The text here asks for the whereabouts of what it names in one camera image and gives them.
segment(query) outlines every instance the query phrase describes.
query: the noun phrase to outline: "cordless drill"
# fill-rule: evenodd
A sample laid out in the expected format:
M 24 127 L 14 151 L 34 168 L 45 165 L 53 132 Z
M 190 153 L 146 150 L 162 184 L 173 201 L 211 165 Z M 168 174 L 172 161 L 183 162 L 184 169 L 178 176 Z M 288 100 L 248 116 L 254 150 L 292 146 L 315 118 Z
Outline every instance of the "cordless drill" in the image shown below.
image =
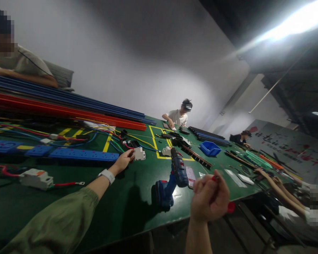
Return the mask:
M 157 203 L 162 207 L 173 206 L 173 191 L 178 187 L 183 188 L 188 185 L 188 178 L 183 158 L 174 147 L 171 149 L 172 170 L 169 182 L 159 180 L 155 183 L 157 192 Z

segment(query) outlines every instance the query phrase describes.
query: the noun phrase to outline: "blue plastic bin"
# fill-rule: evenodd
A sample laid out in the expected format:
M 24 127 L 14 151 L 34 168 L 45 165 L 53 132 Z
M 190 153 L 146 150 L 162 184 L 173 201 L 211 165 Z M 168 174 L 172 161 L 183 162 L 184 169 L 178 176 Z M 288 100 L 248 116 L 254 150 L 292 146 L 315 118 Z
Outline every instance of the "blue plastic bin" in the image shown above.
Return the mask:
M 210 157 L 216 157 L 216 155 L 222 150 L 215 143 L 210 141 L 204 141 L 203 143 L 201 143 L 200 149 L 203 151 L 204 154 Z

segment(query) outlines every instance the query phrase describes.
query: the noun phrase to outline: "gray chair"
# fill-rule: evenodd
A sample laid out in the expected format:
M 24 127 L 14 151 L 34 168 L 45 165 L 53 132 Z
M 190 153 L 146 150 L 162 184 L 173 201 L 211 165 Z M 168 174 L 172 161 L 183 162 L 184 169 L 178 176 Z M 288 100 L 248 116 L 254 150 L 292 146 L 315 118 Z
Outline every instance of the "gray chair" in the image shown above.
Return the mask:
M 55 79 L 58 81 L 59 89 L 73 92 L 74 89 L 71 88 L 71 84 L 74 71 L 68 70 L 45 60 L 44 62 L 46 63 L 51 73 L 54 75 Z

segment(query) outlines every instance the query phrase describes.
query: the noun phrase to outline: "white watch strap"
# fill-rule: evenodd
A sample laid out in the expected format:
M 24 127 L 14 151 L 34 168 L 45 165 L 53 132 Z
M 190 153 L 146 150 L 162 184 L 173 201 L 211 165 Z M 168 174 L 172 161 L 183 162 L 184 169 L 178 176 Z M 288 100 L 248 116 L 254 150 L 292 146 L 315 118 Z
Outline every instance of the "white watch strap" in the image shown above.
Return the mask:
M 98 177 L 99 176 L 104 176 L 104 177 L 106 177 L 109 181 L 110 181 L 110 185 L 114 182 L 114 180 L 115 180 L 115 177 L 114 177 L 114 175 L 111 173 L 111 172 L 109 172 L 107 169 L 104 169 L 100 174 L 98 174 Z

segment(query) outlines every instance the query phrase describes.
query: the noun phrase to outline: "red rail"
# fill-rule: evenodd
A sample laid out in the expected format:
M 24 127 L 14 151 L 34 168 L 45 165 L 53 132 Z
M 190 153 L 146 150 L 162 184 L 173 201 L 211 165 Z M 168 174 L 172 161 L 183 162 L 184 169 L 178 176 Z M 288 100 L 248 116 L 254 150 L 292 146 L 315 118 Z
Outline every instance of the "red rail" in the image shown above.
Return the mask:
M 62 117 L 81 117 L 90 120 L 105 122 L 109 125 L 117 126 L 120 128 L 135 129 L 140 131 L 146 130 L 146 125 L 143 123 L 133 122 L 111 116 L 100 115 L 83 110 L 67 108 L 63 106 L 33 101 L 30 99 L 0 93 L 0 106 L 3 105 L 11 108 L 26 109 L 28 111 L 33 111 L 37 114 L 44 113 Z

